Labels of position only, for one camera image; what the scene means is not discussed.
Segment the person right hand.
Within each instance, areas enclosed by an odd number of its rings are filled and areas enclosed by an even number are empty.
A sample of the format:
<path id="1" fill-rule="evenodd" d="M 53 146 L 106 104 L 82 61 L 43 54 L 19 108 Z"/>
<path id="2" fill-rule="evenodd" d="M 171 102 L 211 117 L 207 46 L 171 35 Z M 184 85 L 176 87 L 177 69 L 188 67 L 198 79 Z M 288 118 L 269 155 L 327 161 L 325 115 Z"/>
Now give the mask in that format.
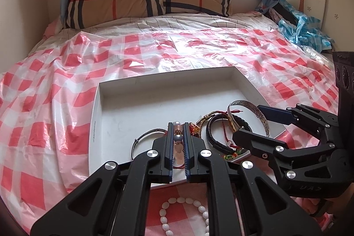
<path id="1" fill-rule="evenodd" d="M 321 217 L 325 213 L 332 214 L 335 220 L 343 216 L 353 213 L 353 195 L 340 196 L 338 198 L 331 198 L 327 200 L 320 200 L 316 209 L 310 213 L 310 216 Z"/>

